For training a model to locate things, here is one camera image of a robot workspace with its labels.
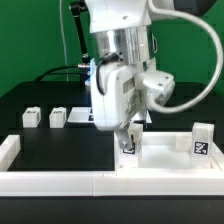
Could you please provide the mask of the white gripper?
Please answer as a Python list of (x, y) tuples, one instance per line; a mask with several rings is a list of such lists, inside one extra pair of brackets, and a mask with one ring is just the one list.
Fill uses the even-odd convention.
[(144, 93), (137, 84), (135, 69), (117, 62), (98, 64), (91, 77), (94, 124), (101, 131), (118, 130), (119, 147), (124, 150), (132, 148), (127, 124), (139, 121), (146, 130), (147, 122), (151, 122)]

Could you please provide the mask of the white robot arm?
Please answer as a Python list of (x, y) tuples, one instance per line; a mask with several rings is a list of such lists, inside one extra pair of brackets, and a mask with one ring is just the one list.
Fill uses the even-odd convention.
[[(123, 150), (132, 148), (130, 120), (146, 117), (149, 110), (172, 114), (187, 110), (216, 84), (223, 67), (223, 50), (214, 29), (200, 17), (216, 0), (86, 0), (90, 33), (99, 61), (91, 66), (91, 102), (94, 123), (100, 131), (113, 131)], [(168, 107), (175, 82), (156, 69), (156, 43), (152, 23), (179, 17), (204, 29), (217, 54), (213, 77), (207, 87), (185, 104)]]

